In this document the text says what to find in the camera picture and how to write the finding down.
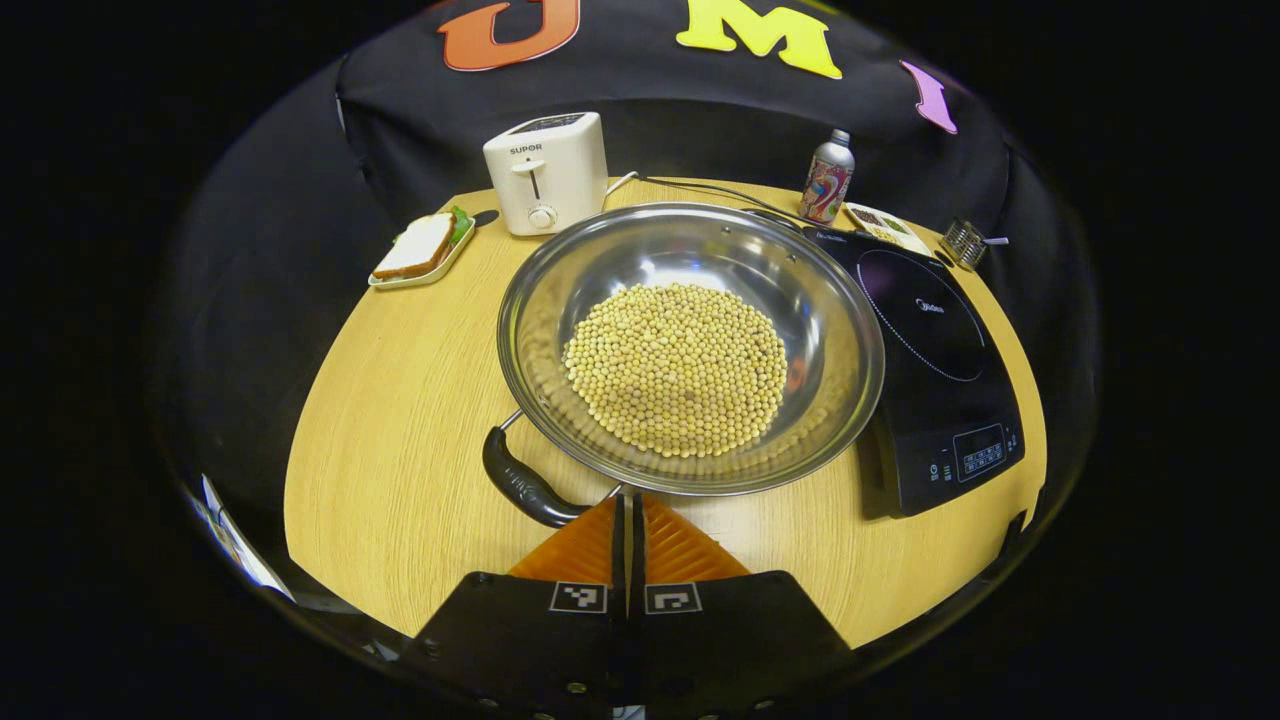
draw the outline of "stainless steel wok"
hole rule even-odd
[[[786,345],[787,386],[768,432],[719,457],[662,457],[613,437],[589,414],[561,363],[579,320],[616,291],[672,282],[728,290]],[[561,450],[621,483],[675,495],[759,492],[822,468],[867,427],[884,377],[879,324],[863,291],[803,236],[740,210],[655,202],[602,213],[539,247],[498,315],[498,357],[520,411],[485,441],[498,488],[559,527],[570,505],[506,446],[525,414]]]

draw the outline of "yellow letter m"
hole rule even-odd
[[[678,33],[676,42],[728,53],[737,42],[724,35],[726,24],[759,58],[768,55],[785,37],[787,46],[778,53],[783,63],[829,78],[844,77],[831,61],[827,26],[791,8],[774,8],[760,17],[742,0],[689,0],[689,29]]]

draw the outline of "round table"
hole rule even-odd
[[[788,190],[713,182],[795,210]],[[628,182],[605,209],[652,201],[746,201]],[[468,214],[498,208],[494,191],[458,195]],[[840,215],[835,227],[852,229]],[[934,250],[940,236],[911,225]],[[315,378],[284,488],[289,556],[371,618],[415,635],[467,573],[506,573],[554,530],[509,503],[480,459],[489,429],[516,410],[498,366],[498,305],[521,263],[549,236],[477,228],[448,274],[403,290],[370,288]],[[861,483],[881,473],[867,433],[797,482],[737,497],[659,497],[754,573],[786,570],[850,647],[859,647],[961,588],[996,559],[1010,521],[1029,523],[1046,478],[1046,432],[1027,356],[982,279],[950,270],[1007,366],[1025,457],[986,484],[910,518],[873,516]],[[353,270],[361,278],[361,270]],[[530,423],[508,430],[512,454],[568,501],[613,487]]]

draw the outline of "small metal container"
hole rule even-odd
[[[947,255],[966,270],[973,270],[987,254],[987,238],[969,220],[951,220],[947,234],[942,236]]]

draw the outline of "colorful bottle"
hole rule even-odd
[[[800,214],[815,223],[829,225],[849,191],[854,174],[854,154],[849,150],[849,133],[831,131],[831,140],[818,146],[809,165],[809,182],[800,201]]]

